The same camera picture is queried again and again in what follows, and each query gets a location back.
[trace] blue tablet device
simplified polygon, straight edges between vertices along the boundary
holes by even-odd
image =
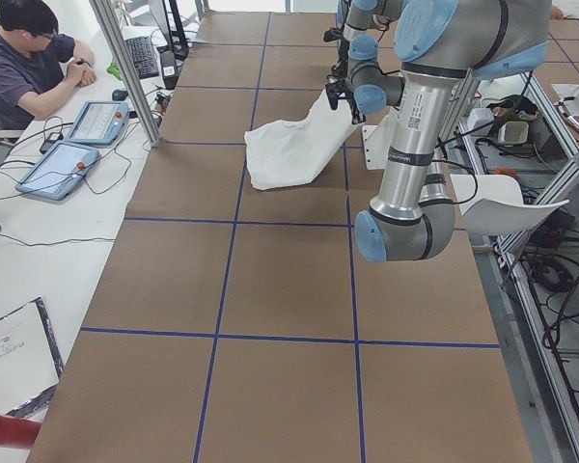
[[[86,176],[98,158],[99,152],[94,147],[61,140],[15,185],[15,190],[48,200],[62,200]]]
[[[128,120],[124,101],[87,101],[65,138],[82,145],[110,145]]]

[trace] dark shirt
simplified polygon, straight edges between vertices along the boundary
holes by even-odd
[[[57,34],[44,51],[28,59],[0,37],[0,121],[2,128],[24,129],[34,118],[17,106],[27,92],[43,94],[64,78],[60,63],[73,56],[75,40]]]

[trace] seated person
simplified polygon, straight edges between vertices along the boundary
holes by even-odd
[[[553,0],[551,19],[579,19],[579,0]]]
[[[90,46],[58,34],[58,19],[42,0],[0,0],[0,128],[24,129],[51,116],[97,80],[93,62]]]

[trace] computer mouse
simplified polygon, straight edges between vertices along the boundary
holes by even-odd
[[[112,100],[113,101],[124,101],[128,96],[128,92],[123,89],[116,89],[112,92]]]

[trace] white plastic sheet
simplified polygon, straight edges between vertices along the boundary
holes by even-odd
[[[347,101],[333,111],[324,91],[303,121],[275,121],[245,132],[251,184],[267,190],[312,182],[356,127]]]

